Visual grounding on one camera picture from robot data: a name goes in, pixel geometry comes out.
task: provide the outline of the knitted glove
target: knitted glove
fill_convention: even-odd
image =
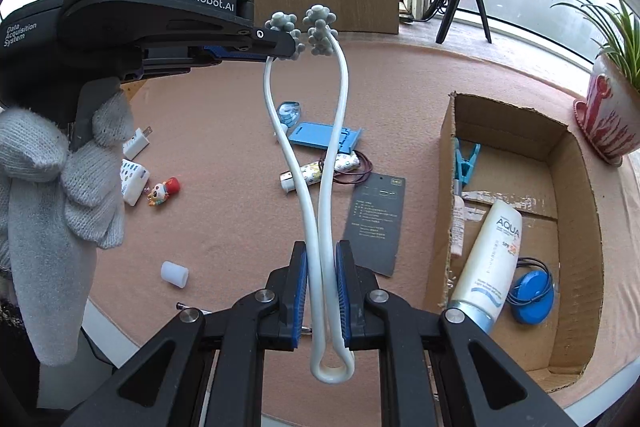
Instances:
[[[123,92],[95,112],[92,127],[94,139],[68,153],[50,121],[18,108],[0,114],[0,266],[10,263],[27,334],[46,365],[75,358],[96,246],[117,247],[124,237],[119,171],[134,130]]]

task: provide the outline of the silver cap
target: silver cap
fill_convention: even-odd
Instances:
[[[488,334],[494,327],[494,320],[480,308],[473,306],[473,304],[469,304],[465,301],[451,301],[449,303],[449,308],[456,308],[464,312],[464,314],[473,320],[473,322],[475,322],[478,327],[484,331],[484,333]]]

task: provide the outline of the lucky cat figurine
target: lucky cat figurine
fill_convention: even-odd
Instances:
[[[159,183],[149,190],[146,199],[149,200],[149,206],[157,206],[164,203],[170,196],[180,191],[180,182],[176,178],[169,178],[164,183]]]

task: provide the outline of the red and white pot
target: red and white pot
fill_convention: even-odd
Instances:
[[[574,113],[604,161],[620,166],[623,155],[640,148],[640,94],[607,55],[596,58],[587,100],[575,100]]]

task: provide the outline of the blue clothespin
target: blue clothespin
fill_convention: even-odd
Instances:
[[[458,138],[456,140],[456,179],[460,180],[462,185],[468,184],[471,179],[471,175],[474,173],[474,167],[476,167],[476,160],[478,159],[478,153],[480,152],[480,144],[476,143],[474,150],[468,160],[465,160],[460,153],[460,142]]]

